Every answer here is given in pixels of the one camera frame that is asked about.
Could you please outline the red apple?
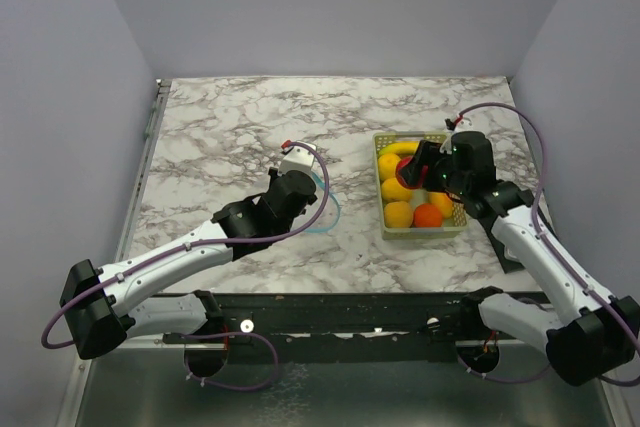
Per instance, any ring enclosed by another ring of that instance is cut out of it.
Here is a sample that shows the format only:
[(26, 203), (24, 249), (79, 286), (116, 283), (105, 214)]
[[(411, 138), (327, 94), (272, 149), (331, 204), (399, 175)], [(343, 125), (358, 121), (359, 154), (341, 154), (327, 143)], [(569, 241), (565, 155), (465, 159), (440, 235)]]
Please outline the red apple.
[(428, 167), (413, 156), (402, 158), (396, 168), (395, 178), (406, 188), (416, 190), (423, 187)]

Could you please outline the clear zip top bag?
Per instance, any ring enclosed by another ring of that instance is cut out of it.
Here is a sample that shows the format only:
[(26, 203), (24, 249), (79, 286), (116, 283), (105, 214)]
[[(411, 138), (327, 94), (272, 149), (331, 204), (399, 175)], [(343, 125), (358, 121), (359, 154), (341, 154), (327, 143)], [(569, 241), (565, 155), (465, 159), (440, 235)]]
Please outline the clear zip top bag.
[(313, 161), (310, 177), (316, 187), (317, 202), (311, 206), (309, 213), (304, 214), (300, 224), (308, 223), (312, 218), (315, 221), (305, 230), (310, 234), (325, 234), (338, 226), (342, 216), (342, 206), (333, 192), (333, 188), (327, 189), (323, 172)]

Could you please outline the pale green plastic basket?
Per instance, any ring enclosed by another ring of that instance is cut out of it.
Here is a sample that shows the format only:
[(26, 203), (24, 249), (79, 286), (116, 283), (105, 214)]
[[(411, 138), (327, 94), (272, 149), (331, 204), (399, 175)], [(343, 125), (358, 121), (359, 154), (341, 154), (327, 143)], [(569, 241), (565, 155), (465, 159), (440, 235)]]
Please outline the pale green plastic basket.
[(380, 230), (381, 237), (384, 240), (435, 240), (435, 239), (448, 239), (454, 238), (461, 232), (464, 232), (469, 226), (470, 219), (464, 212), (461, 204), (453, 204), (452, 216), (448, 219), (444, 219), (440, 227), (430, 228), (389, 228), (384, 220), (384, 207), (387, 202), (382, 199), (381, 185), (382, 180), (378, 171), (378, 154), (380, 151), (391, 144), (428, 140), (436, 143), (442, 143), (447, 137), (446, 131), (391, 131), (391, 132), (378, 132), (372, 136), (372, 151), (373, 157), (373, 169), (375, 175), (376, 185), (376, 202), (380, 216)]

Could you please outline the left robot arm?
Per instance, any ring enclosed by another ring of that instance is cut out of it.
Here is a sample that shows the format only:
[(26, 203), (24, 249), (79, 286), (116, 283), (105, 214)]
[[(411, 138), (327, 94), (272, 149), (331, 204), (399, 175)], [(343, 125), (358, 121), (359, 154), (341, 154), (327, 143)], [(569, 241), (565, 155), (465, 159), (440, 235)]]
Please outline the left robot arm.
[(294, 220), (316, 201), (316, 184), (299, 170), (272, 169), (269, 176), (265, 192), (224, 206), (160, 248), (101, 267), (90, 260), (73, 265), (60, 306), (79, 357), (95, 359), (129, 338), (155, 333), (214, 339), (221, 318), (211, 302), (197, 293), (174, 297), (163, 291), (289, 237)]

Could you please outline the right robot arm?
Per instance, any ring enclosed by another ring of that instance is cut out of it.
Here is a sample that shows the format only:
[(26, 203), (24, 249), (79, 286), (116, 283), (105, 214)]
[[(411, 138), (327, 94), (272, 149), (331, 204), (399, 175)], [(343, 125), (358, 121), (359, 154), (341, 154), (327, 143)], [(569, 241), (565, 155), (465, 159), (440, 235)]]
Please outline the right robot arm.
[(639, 305), (595, 281), (539, 221), (533, 194), (498, 179), (490, 141), (461, 132), (428, 140), (396, 169), (411, 189), (454, 195), (487, 235), (541, 287), (552, 308), (519, 301), (493, 287), (467, 296), (461, 330), (481, 338), (499, 331), (544, 353), (568, 384), (580, 386), (630, 362), (639, 352)]

